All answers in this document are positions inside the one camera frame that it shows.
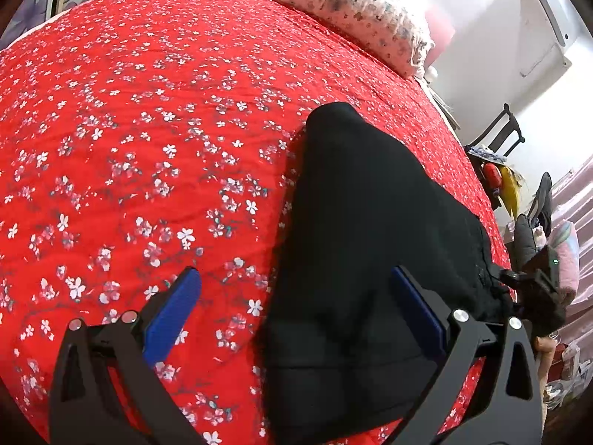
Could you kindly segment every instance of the clothes on chair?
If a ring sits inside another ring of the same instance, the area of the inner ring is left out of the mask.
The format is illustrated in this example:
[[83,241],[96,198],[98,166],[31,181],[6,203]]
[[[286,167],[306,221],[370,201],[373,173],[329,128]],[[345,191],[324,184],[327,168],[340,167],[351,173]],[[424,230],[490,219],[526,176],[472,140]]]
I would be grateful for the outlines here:
[[512,313],[479,219],[399,141],[346,103],[306,125],[292,226],[261,330],[278,445],[324,443],[401,418],[436,370],[390,294],[407,267],[452,309]]

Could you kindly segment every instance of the black chair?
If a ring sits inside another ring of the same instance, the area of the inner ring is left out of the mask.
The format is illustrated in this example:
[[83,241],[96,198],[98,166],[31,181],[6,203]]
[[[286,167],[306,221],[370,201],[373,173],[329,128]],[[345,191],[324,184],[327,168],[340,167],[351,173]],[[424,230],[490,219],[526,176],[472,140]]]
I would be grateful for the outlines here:
[[481,135],[477,139],[475,139],[475,141],[473,141],[471,144],[466,145],[464,147],[466,155],[471,162],[471,166],[474,168],[476,176],[477,176],[478,180],[480,181],[480,184],[484,188],[484,192],[486,193],[486,196],[488,196],[488,199],[490,199],[490,206],[492,207],[493,211],[494,211],[494,209],[499,208],[501,205],[500,199],[498,197],[499,190],[493,189],[490,187],[490,185],[488,185],[488,181],[486,180],[486,178],[484,176],[484,172],[482,172],[482,165],[490,162],[490,160],[482,158],[479,155],[472,153],[471,148],[474,147],[475,145],[478,145],[491,132],[491,130],[494,129],[494,126],[496,126],[496,124],[500,121],[500,119],[502,117],[504,117],[505,115],[509,116],[509,121],[502,127],[502,129],[500,129],[500,132],[498,133],[498,135],[496,135],[496,137],[494,137],[493,141],[490,142],[490,145],[488,145],[488,148],[490,150],[492,150],[493,152],[497,152],[498,149],[500,149],[500,147],[502,146],[502,144],[506,141],[506,139],[508,139],[509,136],[513,132],[517,132],[517,134],[519,135],[519,138],[509,148],[509,150],[507,150],[505,152],[505,157],[507,157],[515,149],[515,147],[517,147],[522,142],[525,142],[525,138],[523,137],[523,134],[521,133],[521,128],[519,127],[519,123],[517,122],[515,115],[513,115],[513,112],[511,112],[511,109],[509,108],[508,103],[505,103],[504,110],[498,115],[498,117],[496,117],[494,119],[494,121],[484,130],[484,132],[482,132]]

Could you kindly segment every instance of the floral pillow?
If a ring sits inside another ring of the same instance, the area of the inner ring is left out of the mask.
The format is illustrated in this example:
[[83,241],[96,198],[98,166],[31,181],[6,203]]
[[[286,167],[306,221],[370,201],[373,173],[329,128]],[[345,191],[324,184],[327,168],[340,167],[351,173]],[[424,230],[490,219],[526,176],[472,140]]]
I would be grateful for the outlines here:
[[330,23],[404,78],[424,76],[434,47],[422,12],[401,0],[281,0]]

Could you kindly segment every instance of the blue gripper pad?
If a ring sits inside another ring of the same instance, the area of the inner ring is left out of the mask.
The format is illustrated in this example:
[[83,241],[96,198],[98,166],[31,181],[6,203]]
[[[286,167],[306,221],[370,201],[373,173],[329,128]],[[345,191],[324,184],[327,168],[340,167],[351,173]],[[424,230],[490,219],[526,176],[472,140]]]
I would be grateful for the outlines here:
[[144,330],[142,355],[151,367],[167,358],[183,324],[196,305],[201,290],[200,273],[188,268],[167,291],[168,299]]
[[447,356],[446,334],[441,322],[399,267],[395,267],[391,272],[391,287],[401,315],[410,327],[423,355],[434,361]]

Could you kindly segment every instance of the bed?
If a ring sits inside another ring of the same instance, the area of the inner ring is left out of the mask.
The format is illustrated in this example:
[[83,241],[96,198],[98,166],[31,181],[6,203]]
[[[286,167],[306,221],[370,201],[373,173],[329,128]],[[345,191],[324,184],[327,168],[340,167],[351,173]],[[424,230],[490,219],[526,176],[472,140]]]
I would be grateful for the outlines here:
[[0,377],[42,437],[70,319],[114,321],[192,265],[201,300],[155,372],[209,445],[268,443],[252,338],[289,226],[295,137],[334,101],[402,141],[509,266],[418,82],[278,0],[91,0],[0,53]]

